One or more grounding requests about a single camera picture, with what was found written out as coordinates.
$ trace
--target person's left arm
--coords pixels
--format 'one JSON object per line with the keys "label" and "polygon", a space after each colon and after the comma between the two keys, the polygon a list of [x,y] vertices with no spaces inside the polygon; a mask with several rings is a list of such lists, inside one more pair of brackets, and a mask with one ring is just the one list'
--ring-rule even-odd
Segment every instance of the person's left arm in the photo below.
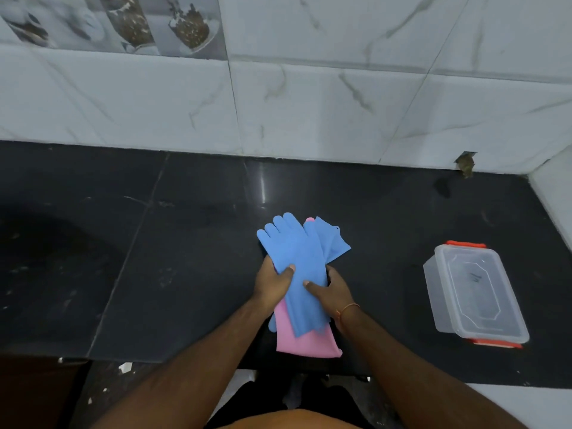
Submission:
{"label": "person's left arm", "polygon": [[94,426],[202,428],[264,320],[286,295],[294,266],[277,275],[266,257],[254,294],[208,336],[147,378]]}

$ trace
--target forearm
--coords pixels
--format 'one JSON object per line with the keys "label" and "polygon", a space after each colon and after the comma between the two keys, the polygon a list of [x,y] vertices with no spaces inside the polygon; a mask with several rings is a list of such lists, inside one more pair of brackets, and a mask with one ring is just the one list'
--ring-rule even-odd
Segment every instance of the forearm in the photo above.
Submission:
{"label": "forearm", "polygon": [[349,307],[342,322],[408,429],[525,428],[489,399],[401,345],[360,309]]}
{"label": "forearm", "polygon": [[202,428],[266,311],[256,299],[247,301],[215,331],[153,373],[94,428]]}

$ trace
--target hand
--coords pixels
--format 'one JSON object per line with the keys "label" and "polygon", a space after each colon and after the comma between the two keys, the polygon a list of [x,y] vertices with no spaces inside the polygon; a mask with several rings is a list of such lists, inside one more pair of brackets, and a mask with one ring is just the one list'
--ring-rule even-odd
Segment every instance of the hand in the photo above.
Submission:
{"label": "hand", "polygon": [[262,309],[267,317],[272,314],[274,308],[286,295],[296,266],[290,265],[278,275],[274,270],[274,264],[270,256],[266,256],[262,266],[256,274],[254,282],[254,294],[252,298],[261,303]]}
{"label": "hand", "polygon": [[[309,293],[318,298],[318,301],[322,304],[326,313],[334,318],[338,330],[341,333],[344,333],[343,327],[336,316],[336,312],[341,312],[344,307],[353,303],[354,298],[352,298],[348,285],[344,279],[341,278],[341,275],[332,266],[326,265],[325,267],[328,271],[330,281],[329,286],[318,286],[317,284],[306,280],[304,281],[304,287]],[[353,310],[354,308],[359,307],[357,307],[357,305],[353,305],[348,307],[347,310]]]}

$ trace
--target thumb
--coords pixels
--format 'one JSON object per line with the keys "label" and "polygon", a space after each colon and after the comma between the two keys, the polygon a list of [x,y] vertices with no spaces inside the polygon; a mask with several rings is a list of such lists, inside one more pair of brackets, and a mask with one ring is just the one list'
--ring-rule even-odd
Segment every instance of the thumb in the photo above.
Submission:
{"label": "thumb", "polygon": [[294,271],[296,271],[296,266],[289,265],[286,269],[282,271],[282,274],[279,275],[280,280],[290,284],[290,282],[292,281],[292,277],[294,276]]}
{"label": "thumb", "polygon": [[304,280],[303,285],[309,293],[311,293],[318,299],[322,295],[322,292],[324,292],[324,288],[322,286],[318,286],[316,283],[312,281]]}

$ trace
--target black pants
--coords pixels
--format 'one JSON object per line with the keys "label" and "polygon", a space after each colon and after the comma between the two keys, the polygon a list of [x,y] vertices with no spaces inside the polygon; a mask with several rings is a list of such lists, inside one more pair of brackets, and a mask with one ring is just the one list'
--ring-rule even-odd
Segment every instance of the black pants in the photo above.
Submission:
{"label": "black pants", "polygon": [[[230,425],[253,415],[286,410],[282,398],[288,391],[291,378],[291,374],[259,374],[255,382],[247,382],[240,387],[213,415],[205,429]],[[373,429],[344,387],[325,387],[315,375],[309,375],[304,382],[299,409],[319,412],[364,429]]]}

